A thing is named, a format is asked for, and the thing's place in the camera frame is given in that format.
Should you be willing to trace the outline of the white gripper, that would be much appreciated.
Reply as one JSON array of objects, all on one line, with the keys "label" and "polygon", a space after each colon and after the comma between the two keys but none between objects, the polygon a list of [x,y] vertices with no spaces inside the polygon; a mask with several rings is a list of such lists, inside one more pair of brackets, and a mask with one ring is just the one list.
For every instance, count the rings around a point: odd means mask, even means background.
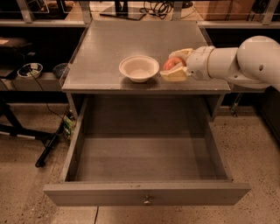
[{"label": "white gripper", "polygon": [[[186,61],[187,71],[195,80],[209,81],[211,77],[207,66],[210,54],[214,49],[214,46],[202,46],[196,50],[185,48],[170,53],[169,59],[175,57],[181,58],[183,61]],[[180,66],[176,69],[160,71],[159,73],[165,81],[185,81],[187,78],[186,67]]]}]

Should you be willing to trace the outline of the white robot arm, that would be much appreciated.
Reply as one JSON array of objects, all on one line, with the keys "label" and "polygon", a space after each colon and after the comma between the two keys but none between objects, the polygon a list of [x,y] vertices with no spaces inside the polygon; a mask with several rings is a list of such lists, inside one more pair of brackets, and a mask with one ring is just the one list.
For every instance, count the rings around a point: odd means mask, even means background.
[{"label": "white robot arm", "polygon": [[238,47],[201,46],[172,52],[160,72],[166,81],[224,80],[236,86],[280,91],[280,44],[265,36],[246,39]]}]

